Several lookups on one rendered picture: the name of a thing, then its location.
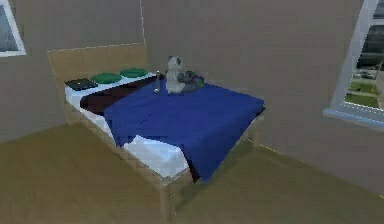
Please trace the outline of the blue blanket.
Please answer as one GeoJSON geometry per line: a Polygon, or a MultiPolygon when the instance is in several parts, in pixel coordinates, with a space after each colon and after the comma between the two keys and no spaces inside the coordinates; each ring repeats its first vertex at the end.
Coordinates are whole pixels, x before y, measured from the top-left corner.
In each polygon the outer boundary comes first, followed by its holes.
{"type": "Polygon", "coordinates": [[[216,85],[170,94],[148,84],[104,109],[103,117],[118,146],[137,136],[176,146],[207,182],[264,110],[262,99],[216,85]]]}

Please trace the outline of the grey and white plush toy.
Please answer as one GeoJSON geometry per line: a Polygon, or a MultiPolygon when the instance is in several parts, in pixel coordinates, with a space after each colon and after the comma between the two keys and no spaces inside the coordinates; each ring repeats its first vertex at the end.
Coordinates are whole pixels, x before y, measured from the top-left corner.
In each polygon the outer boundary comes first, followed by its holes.
{"type": "Polygon", "coordinates": [[[166,90],[169,94],[193,92],[204,87],[204,79],[193,71],[183,70],[183,60],[179,56],[170,56],[166,71],[166,90]]]}

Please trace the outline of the wooden bed with white mattress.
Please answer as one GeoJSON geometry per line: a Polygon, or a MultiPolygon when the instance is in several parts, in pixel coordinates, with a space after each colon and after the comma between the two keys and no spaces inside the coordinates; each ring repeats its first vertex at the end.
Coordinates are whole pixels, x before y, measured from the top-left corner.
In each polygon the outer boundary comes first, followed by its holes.
{"type": "MultiPolygon", "coordinates": [[[[202,180],[189,165],[181,149],[141,136],[135,137],[130,143],[118,146],[105,118],[80,107],[82,97],[97,91],[149,77],[156,78],[156,72],[150,72],[147,69],[145,45],[127,44],[53,50],[49,52],[48,59],[63,99],[67,121],[69,123],[81,122],[86,125],[102,138],[112,151],[119,154],[141,175],[149,179],[159,191],[162,215],[165,218],[171,218],[175,213],[176,195],[185,185],[202,180]],[[126,78],[120,75],[121,70],[130,68],[145,69],[148,74],[138,78],[126,78]],[[81,91],[75,91],[65,84],[66,81],[81,78],[90,80],[91,76],[100,73],[115,73],[122,79],[111,84],[96,83],[97,87],[81,91]]],[[[166,71],[160,72],[160,90],[166,89],[166,71]]],[[[261,119],[263,112],[252,121],[240,139],[252,137],[255,125],[261,119]]]]}

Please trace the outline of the green pillow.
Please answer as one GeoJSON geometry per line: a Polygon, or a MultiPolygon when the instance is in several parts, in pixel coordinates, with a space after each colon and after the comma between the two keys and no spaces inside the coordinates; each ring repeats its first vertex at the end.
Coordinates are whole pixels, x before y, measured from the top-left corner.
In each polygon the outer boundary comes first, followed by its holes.
{"type": "Polygon", "coordinates": [[[90,80],[97,84],[111,84],[119,82],[122,77],[115,73],[100,73],[90,77],[90,80]]]}
{"type": "Polygon", "coordinates": [[[126,78],[138,78],[148,74],[148,71],[141,68],[123,69],[120,71],[120,75],[126,78]]]}

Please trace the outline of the dark maroon sheet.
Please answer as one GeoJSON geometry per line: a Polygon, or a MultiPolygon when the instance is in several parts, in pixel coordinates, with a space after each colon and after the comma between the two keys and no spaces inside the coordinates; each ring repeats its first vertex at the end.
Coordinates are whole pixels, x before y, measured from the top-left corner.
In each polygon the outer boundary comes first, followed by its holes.
{"type": "Polygon", "coordinates": [[[80,107],[93,114],[103,116],[104,110],[118,100],[136,92],[137,90],[154,83],[155,77],[149,77],[109,89],[97,91],[84,96],[80,100],[80,107]]]}

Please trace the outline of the white framed window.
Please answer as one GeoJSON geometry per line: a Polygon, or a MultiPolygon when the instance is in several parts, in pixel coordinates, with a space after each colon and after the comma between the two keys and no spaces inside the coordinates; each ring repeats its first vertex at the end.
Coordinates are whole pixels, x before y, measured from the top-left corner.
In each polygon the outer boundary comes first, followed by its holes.
{"type": "Polygon", "coordinates": [[[363,0],[323,115],[384,131],[384,0],[363,0]]]}

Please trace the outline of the white framed picture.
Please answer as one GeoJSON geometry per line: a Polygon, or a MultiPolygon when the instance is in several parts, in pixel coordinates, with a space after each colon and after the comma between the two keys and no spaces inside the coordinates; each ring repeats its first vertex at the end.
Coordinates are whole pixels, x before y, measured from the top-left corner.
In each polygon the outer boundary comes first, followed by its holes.
{"type": "Polygon", "coordinates": [[[24,43],[9,0],[0,0],[0,58],[25,55],[24,43]]]}

